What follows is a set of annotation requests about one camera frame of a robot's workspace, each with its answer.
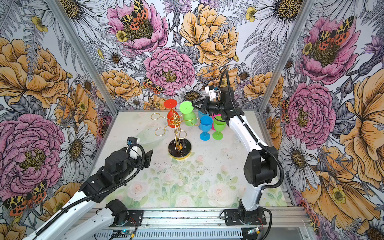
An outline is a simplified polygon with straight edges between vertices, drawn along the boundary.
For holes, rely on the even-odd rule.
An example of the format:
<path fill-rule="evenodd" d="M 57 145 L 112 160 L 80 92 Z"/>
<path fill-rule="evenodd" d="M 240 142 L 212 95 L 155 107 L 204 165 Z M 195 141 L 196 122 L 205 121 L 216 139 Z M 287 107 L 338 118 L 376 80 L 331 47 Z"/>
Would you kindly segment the green wine glass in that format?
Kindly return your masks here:
<path fill-rule="evenodd" d="M 185 125 L 191 127 L 191 126 L 195 126 L 198 123 L 198 119 L 196 118 L 194 107 L 192 106 L 191 102 L 189 101 L 182 102 L 180 104 L 179 110 L 182 113 L 182 117 Z"/>
<path fill-rule="evenodd" d="M 222 119 L 221 116 L 217 116 L 214 120 L 214 123 L 213 123 L 214 127 L 215 127 L 215 132 L 213 133 L 212 137 L 217 140 L 217 141 L 220 141 L 223 139 L 223 133 L 222 131 L 226 128 L 227 124 L 226 122 Z"/>

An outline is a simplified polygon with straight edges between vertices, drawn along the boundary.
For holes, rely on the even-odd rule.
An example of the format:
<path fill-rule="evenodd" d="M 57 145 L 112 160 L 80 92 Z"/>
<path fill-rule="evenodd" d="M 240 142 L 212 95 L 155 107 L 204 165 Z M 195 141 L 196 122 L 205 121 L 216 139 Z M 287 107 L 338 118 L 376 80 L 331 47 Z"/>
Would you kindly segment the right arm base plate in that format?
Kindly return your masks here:
<path fill-rule="evenodd" d="M 224 220 L 227 226 L 261 226 L 266 225 L 265 213 L 260 208 L 254 211 L 243 209 L 225 209 Z"/>

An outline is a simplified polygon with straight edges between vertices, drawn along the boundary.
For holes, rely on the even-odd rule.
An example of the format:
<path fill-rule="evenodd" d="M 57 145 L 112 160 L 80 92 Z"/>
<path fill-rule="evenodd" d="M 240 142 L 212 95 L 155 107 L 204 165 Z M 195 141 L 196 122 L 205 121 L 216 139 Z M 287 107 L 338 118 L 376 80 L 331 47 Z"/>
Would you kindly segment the light blue wine glass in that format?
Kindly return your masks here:
<path fill-rule="evenodd" d="M 208 113 L 203 113 L 201 111 L 198 111 L 198 116 L 199 116 L 199 119 L 201 119 L 202 117 L 205 117 L 205 116 L 210 116 Z"/>

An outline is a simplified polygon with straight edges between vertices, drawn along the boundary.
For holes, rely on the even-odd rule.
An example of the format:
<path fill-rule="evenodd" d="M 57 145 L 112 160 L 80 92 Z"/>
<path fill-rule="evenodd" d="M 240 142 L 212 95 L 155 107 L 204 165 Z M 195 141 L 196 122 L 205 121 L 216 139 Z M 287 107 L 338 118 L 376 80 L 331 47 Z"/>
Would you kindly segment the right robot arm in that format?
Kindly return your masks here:
<path fill-rule="evenodd" d="M 249 185 L 238 208 L 224 211 L 226 225 L 265 225 L 267 210 L 261 207 L 260 200 L 265 190 L 282 185 L 284 168 L 278 160 L 277 149 L 269 147 L 257 136 L 244 112 L 236 107 L 227 70 L 221 74 L 220 80 L 227 81 L 226 87 L 222 87 L 221 83 L 217 87 L 207 87 L 208 97 L 192 105 L 233 130 L 248 154 L 243 171 Z"/>

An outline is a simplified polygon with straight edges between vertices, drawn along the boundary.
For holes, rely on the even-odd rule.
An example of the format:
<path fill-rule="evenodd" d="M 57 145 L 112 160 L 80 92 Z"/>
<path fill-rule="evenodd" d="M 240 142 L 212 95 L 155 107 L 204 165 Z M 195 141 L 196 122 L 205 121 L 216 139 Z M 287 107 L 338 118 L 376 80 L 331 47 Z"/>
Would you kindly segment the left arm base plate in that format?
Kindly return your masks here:
<path fill-rule="evenodd" d="M 143 210 L 127 210 L 115 216 L 114 224 L 117 227 L 140 227 L 143 219 Z"/>

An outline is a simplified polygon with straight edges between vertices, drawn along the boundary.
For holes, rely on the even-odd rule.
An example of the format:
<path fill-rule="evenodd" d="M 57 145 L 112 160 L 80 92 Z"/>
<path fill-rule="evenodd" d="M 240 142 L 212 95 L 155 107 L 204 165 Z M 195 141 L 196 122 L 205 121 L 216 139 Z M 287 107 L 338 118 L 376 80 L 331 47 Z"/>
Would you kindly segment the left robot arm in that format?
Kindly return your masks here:
<path fill-rule="evenodd" d="M 138 173 L 151 164 L 154 151 L 146 152 L 138 138 L 128 137 L 125 148 L 114 151 L 104 166 L 90 176 L 73 197 L 26 240 L 59 240 L 90 209 L 109 194 L 127 185 Z"/>

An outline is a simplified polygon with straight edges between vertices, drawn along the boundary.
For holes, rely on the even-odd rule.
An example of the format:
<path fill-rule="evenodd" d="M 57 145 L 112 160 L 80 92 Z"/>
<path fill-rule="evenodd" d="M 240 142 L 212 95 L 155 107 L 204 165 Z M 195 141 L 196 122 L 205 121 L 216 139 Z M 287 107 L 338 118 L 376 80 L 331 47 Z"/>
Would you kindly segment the pink wine glass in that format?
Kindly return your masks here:
<path fill-rule="evenodd" d="M 221 116 L 221 115 L 220 115 L 220 114 L 213 114 L 213 115 L 212 115 L 212 119 L 213 119 L 213 121 L 215 120 L 215 118 L 216 118 L 217 116 Z"/>

